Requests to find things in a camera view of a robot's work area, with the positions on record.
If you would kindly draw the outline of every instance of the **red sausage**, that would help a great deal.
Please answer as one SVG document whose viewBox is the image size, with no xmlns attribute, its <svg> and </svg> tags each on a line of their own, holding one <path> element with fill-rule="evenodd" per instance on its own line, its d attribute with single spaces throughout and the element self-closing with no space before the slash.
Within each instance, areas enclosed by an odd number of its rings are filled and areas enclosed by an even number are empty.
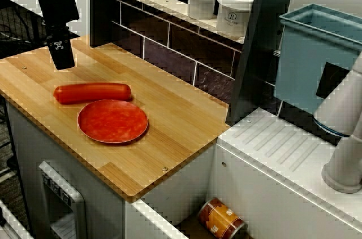
<svg viewBox="0 0 362 239">
<path fill-rule="evenodd" d="M 131 88 L 125 84 L 113 82 L 94 82 L 79 85 L 61 85 L 53 94 L 56 100 L 63 104 L 97 101 L 99 99 L 131 99 Z"/>
</svg>

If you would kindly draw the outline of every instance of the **can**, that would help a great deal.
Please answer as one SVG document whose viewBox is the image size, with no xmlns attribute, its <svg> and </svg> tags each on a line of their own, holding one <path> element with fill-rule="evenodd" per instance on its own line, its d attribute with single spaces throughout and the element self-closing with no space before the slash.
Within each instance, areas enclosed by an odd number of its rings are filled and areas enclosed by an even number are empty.
<svg viewBox="0 0 362 239">
<path fill-rule="evenodd" d="M 218 198 L 208 200 L 197 214 L 199 222 L 218 239 L 243 236 L 247 224 Z"/>
</svg>

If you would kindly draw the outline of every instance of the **gray faucet base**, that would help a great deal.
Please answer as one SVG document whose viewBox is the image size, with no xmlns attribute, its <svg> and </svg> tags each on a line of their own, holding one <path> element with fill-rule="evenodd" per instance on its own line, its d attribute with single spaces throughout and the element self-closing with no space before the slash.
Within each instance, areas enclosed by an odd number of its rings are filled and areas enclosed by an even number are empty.
<svg viewBox="0 0 362 239">
<path fill-rule="evenodd" d="M 340 184 L 337 181 L 333 180 L 328 174 L 327 165 L 328 164 L 325 164 L 322 169 L 322 178 L 323 178 L 324 182 L 326 184 L 328 184 L 328 186 L 330 186 L 331 188 L 333 188 L 336 191 L 346 193 L 346 194 L 354 194 L 354 193 L 357 193 L 359 190 L 361 190 L 361 188 L 362 188 L 361 184 L 358 184 L 356 186 L 347 186 L 347 185 Z"/>
</svg>

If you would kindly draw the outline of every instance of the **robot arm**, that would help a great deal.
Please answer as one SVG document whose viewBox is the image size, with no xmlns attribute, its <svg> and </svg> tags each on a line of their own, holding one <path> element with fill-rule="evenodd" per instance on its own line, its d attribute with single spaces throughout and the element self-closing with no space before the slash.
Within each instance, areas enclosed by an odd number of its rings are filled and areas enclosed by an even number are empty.
<svg viewBox="0 0 362 239">
<path fill-rule="evenodd" d="M 38 0 L 43 13 L 48 48 L 57 69 L 74 67 L 69 21 L 79 19 L 75 0 Z"/>
</svg>

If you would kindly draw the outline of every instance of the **orange plate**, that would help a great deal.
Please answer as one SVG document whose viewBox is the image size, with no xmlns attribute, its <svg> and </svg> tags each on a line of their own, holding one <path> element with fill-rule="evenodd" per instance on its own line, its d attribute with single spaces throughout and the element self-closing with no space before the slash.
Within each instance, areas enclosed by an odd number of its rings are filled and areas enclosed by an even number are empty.
<svg viewBox="0 0 362 239">
<path fill-rule="evenodd" d="M 143 134 L 148 119 L 143 110 L 129 102 L 103 99 L 86 105 L 79 112 L 78 126 L 96 141 L 124 143 Z"/>
</svg>

